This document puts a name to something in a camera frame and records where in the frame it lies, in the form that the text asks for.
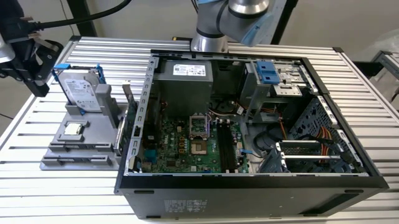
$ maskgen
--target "metal slotted table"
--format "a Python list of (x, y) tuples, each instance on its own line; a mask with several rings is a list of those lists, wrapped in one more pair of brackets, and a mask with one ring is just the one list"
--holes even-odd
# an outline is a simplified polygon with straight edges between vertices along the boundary
[[(139, 99), (150, 50), (190, 50), (181, 41), (89, 38), (71, 41), (59, 62), (101, 63), (113, 95), (126, 101), (122, 82)], [(0, 138), (0, 223), (301, 223), (399, 222), (399, 115), (345, 53), (333, 48), (230, 44), (241, 54), (307, 57), (331, 92), (390, 190), (330, 217), (285, 219), (139, 220), (123, 196), (114, 195), (117, 171), (41, 171), (39, 163), (66, 114), (57, 82), (46, 98), (30, 97)]]

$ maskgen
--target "computer chassis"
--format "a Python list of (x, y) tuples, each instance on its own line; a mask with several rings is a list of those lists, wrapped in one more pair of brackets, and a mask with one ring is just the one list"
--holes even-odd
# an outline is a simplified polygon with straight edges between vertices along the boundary
[[(246, 73), (254, 72), (255, 74), (255, 63), (259, 61), (297, 61), (295, 63), (302, 69), (303, 81), (307, 83), (306, 87), (302, 85), (299, 87), (302, 89), (307, 88), (307, 91), (314, 94), (314, 98), (302, 106), (302, 112), (297, 115), (294, 121), (287, 121), (289, 124), (291, 123), (289, 125), (291, 127), (289, 136), (297, 139), (299, 133), (315, 135), (317, 128), (311, 127), (311, 124), (315, 124), (315, 126), (322, 123), (326, 124), (334, 135), (333, 139), (339, 139), (339, 143), (337, 143), (339, 150), (345, 152), (339, 154), (339, 157), (345, 162), (352, 161), (352, 165), (346, 168), (342, 166), (339, 171), (331, 171), (330, 169), (333, 173), (323, 173), (321, 170), (313, 170), (310, 173), (287, 172), (290, 167), (287, 167), (286, 161), (290, 160), (290, 156), (294, 157), (290, 155), (291, 151), (287, 151), (286, 154), (283, 151), (295, 148), (297, 143), (295, 140), (283, 140), (275, 144), (277, 147), (273, 148), (271, 152), (263, 155), (266, 160), (278, 162), (274, 163), (273, 167), (265, 168), (265, 164), (261, 164), (258, 168), (251, 167), (249, 169), (253, 171), (249, 171), (249, 173), (243, 170), (239, 172), (235, 170), (229, 171), (229, 169), (221, 173), (209, 172), (207, 169), (203, 172), (193, 173), (145, 172), (145, 163), (149, 163), (145, 160), (150, 156), (145, 155), (143, 133), (146, 131), (143, 130), (146, 129), (147, 116), (150, 116), (147, 106), (155, 83), (154, 77), (155, 74), (165, 72), (161, 68), (165, 66), (162, 63), (181, 61), (185, 64), (187, 61), (197, 63), (217, 60), (231, 61), (238, 64), (245, 63)], [(241, 96), (247, 90), (246, 81), (249, 81), (249, 77), (245, 78), (245, 81), (241, 81), (242, 84), (238, 84)], [(255, 92), (262, 92), (258, 87), (254, 87), (254, 89)], [(255, 104), (255, 102), (250, 103), (247, 113), (242, 112), (243, 116), (237, 120), (243, 136), (249, 135), (247, 125), (267, 122), (267, 119), (257, 121), (257, 118), (261, 118), (262, 106)], [(251, 109), (257, 110), (254, 115), (250, 113)], [(314, 111), (317, 113), (323, 111), (329, 118), (321, 117), (318, 121), (317, 119), (306, 121), (307, 112), (314, 113)], [(217, 126), (227, 125), (226, 123), (233, 122), (234, 119), (234, 117), (231, 120), (217, 119), (213, 124)], [(307, 148), (310, 150), (317, 144), (313, 139), (298, 144), (307, 147), (307, 143), (310, 144)], [(257, 172), (255, 169), (261, 169), (261, 167), (271, 172)], [(357, 172), (347, 173), (345, 169), (357, 170)], [(389, 185), (374, 166), (307, 58), (153, 50), (131, 142), (126, 144), (123, 149), (115, 185), (115, 193), (125, 195), (141, 219), (329, 216), (388, 188)]]

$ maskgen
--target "blue drive bracket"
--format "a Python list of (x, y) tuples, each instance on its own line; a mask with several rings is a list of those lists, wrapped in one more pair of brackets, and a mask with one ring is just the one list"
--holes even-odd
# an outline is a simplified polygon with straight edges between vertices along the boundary
[(273, 62), (257, 62), (257, 71), (261, 76), (261, 81), (263, 84), (279, 84), (281, 77), (275, 70), (275, 64)]

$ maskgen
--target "connector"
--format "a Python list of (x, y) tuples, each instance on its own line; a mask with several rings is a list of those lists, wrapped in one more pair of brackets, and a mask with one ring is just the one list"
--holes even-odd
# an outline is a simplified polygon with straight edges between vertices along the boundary
[(26, 17), (0, 20), (0, 33), (6, 43), (15, 43), (41, 37), (41, 34), (37, 33), (38, 30), (38, 23), (29, 22)]

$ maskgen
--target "white label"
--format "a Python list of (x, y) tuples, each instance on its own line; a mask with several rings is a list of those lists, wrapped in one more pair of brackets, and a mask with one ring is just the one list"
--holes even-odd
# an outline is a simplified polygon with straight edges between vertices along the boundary
[(238, 108), (238, 114), (242, 115), (243, 112), (245, 112), (245, 108), (241, 106), (241, 107)]
[(206, 76), (205, 65), (177, 64), (174, 66), (175, 76)]
[(101, 105), (90, 82), (82, 79), (66, 79), (66, 84), (77, 106), (86, 111), (101, 110)]
[(209, 200), (165, 200), (167, 212), (205, 212)]

